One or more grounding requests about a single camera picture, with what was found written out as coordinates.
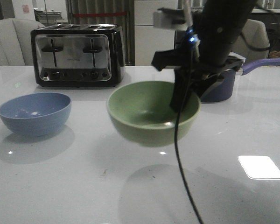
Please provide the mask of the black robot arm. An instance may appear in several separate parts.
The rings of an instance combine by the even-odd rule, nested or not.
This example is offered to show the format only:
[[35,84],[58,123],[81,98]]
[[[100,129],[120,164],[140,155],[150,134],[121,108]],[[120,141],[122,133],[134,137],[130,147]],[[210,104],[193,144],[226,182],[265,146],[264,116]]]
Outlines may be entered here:
[[162,7],[154,12],[154,27],[185,30],[177,48],[157,51],[152,60],[159,71],[174,69],[173,111],[184,109],[192,93],[205,103],[232,95],[242,61],[230,56],[231,48],[255,5],[254,0],[209,0],[201,12],[194,12],[186,0],[183,9]]

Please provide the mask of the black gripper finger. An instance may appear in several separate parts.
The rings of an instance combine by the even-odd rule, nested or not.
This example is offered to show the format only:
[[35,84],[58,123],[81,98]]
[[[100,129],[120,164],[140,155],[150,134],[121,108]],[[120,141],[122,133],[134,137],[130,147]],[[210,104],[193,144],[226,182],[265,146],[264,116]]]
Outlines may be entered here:
[[183,112],[188,105],[192,95],[192,78],[190,70],[175,69],[175,81],[170,101],[171,109],[176,112]]
[[196,94],[199,98],[207,98],[223,81],[224,77],[222,75],[212,75],[205,80],[200,80],[196,83]]

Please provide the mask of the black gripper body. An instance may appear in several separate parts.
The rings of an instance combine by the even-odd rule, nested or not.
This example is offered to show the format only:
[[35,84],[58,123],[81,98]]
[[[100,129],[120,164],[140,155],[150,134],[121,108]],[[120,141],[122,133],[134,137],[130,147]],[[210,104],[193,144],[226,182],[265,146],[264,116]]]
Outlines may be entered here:
[[236,57],[229,56],[230,52],[229,42],[200,42],[199,45],[184,42],[176,49],[156,51],[151,64],[158,71],[165,68],[190,70],[191,78],[200,81],[220,73],[234,62],[231,59]]

